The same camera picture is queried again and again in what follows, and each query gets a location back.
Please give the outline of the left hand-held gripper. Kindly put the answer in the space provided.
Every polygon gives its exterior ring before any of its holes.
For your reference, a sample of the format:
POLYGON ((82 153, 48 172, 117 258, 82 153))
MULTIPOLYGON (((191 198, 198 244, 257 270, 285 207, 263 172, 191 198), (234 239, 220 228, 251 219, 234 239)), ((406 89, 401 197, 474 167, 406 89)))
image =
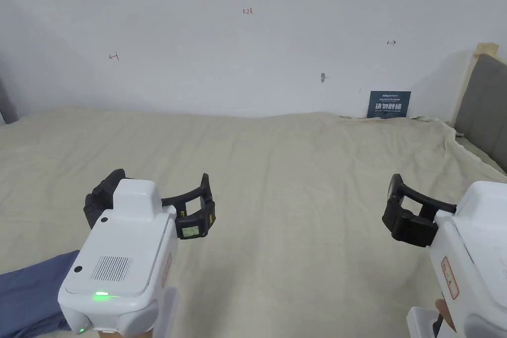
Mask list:
POLYGON ((216 220, 207 173, 196 189, 162 200, 153 182, 125 178, 115 169, 85 197, 91 231, 58 293, 75 334, 170 334, 179 301, 169 283, 178 239, 206 237, 216 220), (201 208, 189 214, 194 199, 201 208))

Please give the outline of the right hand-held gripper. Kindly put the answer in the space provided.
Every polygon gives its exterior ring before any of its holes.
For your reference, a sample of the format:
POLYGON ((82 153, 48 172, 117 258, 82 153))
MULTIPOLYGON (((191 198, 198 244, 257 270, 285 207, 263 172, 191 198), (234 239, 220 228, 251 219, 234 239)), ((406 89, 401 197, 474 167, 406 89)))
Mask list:
POLYGON ((407 315, 411 338, 506 337, 506 184, 475 182, 456 206, 411 189, 400 174, 393 174, 382 222, 395 240, 430 246, 455 324, 450 327, 437 311, 413 307, 407 315), (421 205, 418 215, 402 207, 406 197, 421 205))

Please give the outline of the person's right hand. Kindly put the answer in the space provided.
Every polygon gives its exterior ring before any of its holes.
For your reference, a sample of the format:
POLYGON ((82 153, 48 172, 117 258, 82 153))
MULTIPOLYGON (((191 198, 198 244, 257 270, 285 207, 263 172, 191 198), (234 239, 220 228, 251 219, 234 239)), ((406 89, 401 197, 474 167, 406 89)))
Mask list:
POLYGON ((439 315, 442 316, 443 320, 446 322, 446 324, 452 329, 454 332, 456 332, 455 324, 452 320, 450 311, 448 309, 447 303, 443 298, 439 298, 435 301, 435 307, 439 312, 439 315))

